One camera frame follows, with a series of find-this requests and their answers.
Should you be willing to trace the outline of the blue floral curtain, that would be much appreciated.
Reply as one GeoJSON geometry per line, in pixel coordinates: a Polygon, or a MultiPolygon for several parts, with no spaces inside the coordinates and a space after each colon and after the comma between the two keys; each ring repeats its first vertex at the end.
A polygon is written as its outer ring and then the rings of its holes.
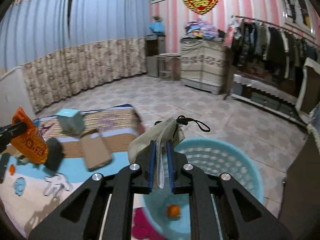
{"type": "Polygon", "coordinates": [[[21,67],[34,111],[146,73],[149,0],[14,0],[1,20],[1,67],[21,67]]]}

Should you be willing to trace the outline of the clothes rack with garments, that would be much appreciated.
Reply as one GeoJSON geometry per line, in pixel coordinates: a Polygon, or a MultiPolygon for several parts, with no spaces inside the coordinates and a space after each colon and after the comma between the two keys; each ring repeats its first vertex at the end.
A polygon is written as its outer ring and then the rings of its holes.
{"type": "Polygon", "coordinates": [[[297,82],[307,58],[319,62],[319,45],[270,22],[233,15],[228,33],[232,65],[277,86],[287,80],[297,82]]]}

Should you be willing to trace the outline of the framed wall picture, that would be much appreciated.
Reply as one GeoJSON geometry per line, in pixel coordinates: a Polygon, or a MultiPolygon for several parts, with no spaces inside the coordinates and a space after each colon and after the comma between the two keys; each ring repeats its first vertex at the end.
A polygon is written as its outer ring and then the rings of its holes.
{"type": "Polygon", "coordinates": [[[285,23],[311,36],[315,35],[307,0],[283,0],[285,23]]]}

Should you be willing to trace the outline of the white cabinet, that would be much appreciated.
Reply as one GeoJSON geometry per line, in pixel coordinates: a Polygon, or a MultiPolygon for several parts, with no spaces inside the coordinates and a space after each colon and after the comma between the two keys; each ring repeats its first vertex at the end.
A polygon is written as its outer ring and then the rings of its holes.
{"type": "Polygon", "coordinates": [[[1,126],[11,124],[12,117],[19,106],[23,108],[29,118],[32,120],[36,118],[21,67],[16,67],[2,75],[0,85],[1,126]]]}

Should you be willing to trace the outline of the beige drawstring pouch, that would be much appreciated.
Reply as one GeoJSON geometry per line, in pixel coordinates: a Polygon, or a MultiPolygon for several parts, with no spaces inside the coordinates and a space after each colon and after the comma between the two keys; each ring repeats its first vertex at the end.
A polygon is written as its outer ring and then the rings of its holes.
{"type": "Polygon", "coordinates": [[[203,132],[210,132],[210,128],[205,123],[180,115],[177,118],[170,117],[164,121],[157,121],[155,125],[142,135],[138,136],[129,144],[129,163],[137,162],[140,155],[151,152],[151,143],[155,143],[155,170],[151,172],[155,178],[152,179],[153,189],[163,189],[164,187],[164,166],[163,155],[167,154],[167,141],[172,141],[173,146],[177,146],[185,139],[182,126],[187,126],[189,122],[195,122],[203,132]]]}

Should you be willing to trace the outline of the cloth covered cabinet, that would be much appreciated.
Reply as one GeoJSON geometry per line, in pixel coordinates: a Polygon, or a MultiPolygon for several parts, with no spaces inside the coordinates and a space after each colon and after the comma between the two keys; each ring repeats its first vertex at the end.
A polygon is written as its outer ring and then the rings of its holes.
{"type": "Polygon", "coordinates": [[[226,54],[221,41],[182,39],[181,81],[185,86],[219,95],[226,82],[226,54]]]}

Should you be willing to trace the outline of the pile of folded clothes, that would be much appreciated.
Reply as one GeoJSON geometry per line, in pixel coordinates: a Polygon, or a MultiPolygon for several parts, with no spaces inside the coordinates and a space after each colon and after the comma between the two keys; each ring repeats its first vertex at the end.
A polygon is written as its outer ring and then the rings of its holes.
{"type": "Polygon", "coordinates": [[[206,21],[203,21],[200,18],[187,22],[184,25],[184,28],[187,34],[198,31],[199,34],[201,34],[201,37],[205,39],[219,37],[219,30],[215,26],[206,21]]]}

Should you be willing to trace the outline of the low tv stand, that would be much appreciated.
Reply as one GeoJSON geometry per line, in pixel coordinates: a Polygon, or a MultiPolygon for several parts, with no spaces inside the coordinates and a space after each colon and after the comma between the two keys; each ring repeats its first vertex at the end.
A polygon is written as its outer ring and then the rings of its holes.
{"type": "Polygon", "coordinates": [[[231,97],[264,109],[299,126],[306,126],[303,120],[305,115],[300,115],[296,110],[297,98],[257,77],[241,72],[235,73],[231,97]]]}

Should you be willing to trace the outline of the striped cartoon blanket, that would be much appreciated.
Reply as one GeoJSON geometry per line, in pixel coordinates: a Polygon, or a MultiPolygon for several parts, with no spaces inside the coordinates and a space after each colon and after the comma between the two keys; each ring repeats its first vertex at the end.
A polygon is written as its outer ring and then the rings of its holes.
{"type": "MultiPolygon", "coordinates": [[[[85,111],[86,131],[98,129],[112,154],[112,161],[96,172],[105,176],[118,173],[129,164],[127,148],[145,129],[136,109],[127,104],[106,110],[85,111]]],[[[54,172],[44,165],[22,164],[15,158],[17,151],[8,146],[10,154],[1,184],[4,211],[14,225],[14,231],[27,238],[44,218],[70,196],[92,174],[86,168],[80,139],[63,133],[55,116],[40,120],[44,139],[56,138],[63,146],[64,159],[54,172]],[[11,164],[16,171],[9,173],[11,164]]]]}

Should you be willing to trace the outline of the teal cardboard box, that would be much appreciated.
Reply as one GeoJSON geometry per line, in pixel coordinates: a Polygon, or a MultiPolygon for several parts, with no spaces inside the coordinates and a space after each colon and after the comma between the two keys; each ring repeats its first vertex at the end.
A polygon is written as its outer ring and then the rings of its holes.
{"type": "Polygon", "coordinates": [[[56,117],[66,133],[80,135],[85,130],[85,123],[79,110],[64,108],[56,114],[56,117]]]}

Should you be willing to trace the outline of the small wooden stool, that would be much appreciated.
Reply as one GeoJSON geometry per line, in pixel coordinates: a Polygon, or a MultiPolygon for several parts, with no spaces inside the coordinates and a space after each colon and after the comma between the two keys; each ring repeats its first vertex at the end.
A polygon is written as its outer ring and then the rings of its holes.
{"type": "Polygon", "coordinates": [[[159,78],[162,80],[180,80],[180,53],[164,53],[156,55],[159,78]]]}

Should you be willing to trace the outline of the orange snack wrapper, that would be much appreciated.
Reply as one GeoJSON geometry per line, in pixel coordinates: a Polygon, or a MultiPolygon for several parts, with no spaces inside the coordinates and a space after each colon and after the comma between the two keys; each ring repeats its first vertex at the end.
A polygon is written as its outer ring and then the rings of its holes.
{"type": "Polygon", "coordinates": [[[48,147],[39,129],[27,116],[21,106],[12,117],[12,125],[25,124],[26,131],[11,140],[12,146],[27,157],[32,163],[44,164],[48,157],[48,147]]]}

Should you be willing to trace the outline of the brown phone case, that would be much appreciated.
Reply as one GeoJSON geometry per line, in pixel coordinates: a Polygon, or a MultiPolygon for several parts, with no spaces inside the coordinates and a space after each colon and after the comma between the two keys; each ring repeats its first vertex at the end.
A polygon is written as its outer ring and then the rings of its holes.
{"type": "Polygon", "coordinates": [[[90,130],[80,137],[86,168],[97,170],[112,161],[112,154],[98,129],[90,130]]]}

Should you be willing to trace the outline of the teal plastic laundry basket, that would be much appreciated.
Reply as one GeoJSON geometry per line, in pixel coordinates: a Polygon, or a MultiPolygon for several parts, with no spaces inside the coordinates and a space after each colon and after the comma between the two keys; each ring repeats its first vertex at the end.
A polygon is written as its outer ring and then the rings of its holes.
{"type": "MultiPolygon", "coordinates": [[[[264,201],[263,180],[258,168],[236,146],[222,140],[197,137],[184,139],[174,150],[185,154],[189,163],[207,174],[230,174],[259,202],[264,201]]],[[[163,157],[163,166],[164,188],[143,196],[143,213],[155,231],[165,239],[190,239],[189,196],[171,192],[166,157],[163,157]],[[180,206],[180,218],[167,217],[167,206],[171,204],[180,206]]]]}

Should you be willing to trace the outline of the orange plastic lid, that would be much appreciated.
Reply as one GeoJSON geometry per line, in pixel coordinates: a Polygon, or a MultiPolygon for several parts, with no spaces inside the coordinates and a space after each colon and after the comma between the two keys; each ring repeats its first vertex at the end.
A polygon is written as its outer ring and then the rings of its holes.
{"type": "Polygon", "coordinates": [[[11,164],[9,167],[9,173],[11,176],[13,176],[15,174],[16,168],[14,164],[11,164]]]}

